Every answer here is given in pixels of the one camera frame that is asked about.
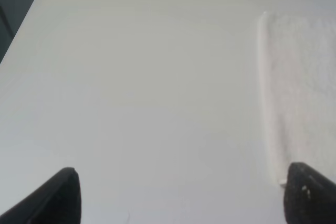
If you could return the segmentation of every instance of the white cloth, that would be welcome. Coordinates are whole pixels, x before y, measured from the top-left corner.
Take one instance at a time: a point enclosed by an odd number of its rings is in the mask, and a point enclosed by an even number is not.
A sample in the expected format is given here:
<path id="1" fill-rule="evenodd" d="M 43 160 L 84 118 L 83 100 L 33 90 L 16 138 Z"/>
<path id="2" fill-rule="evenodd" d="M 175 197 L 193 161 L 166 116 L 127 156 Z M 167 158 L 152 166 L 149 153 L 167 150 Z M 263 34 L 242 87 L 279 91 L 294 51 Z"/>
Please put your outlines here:
<path id="1" fill-rule="evenodd" d="M 259 73 L 271 167 L 305 162 L 336 182 L 336 20 L 265 13 Z"/>

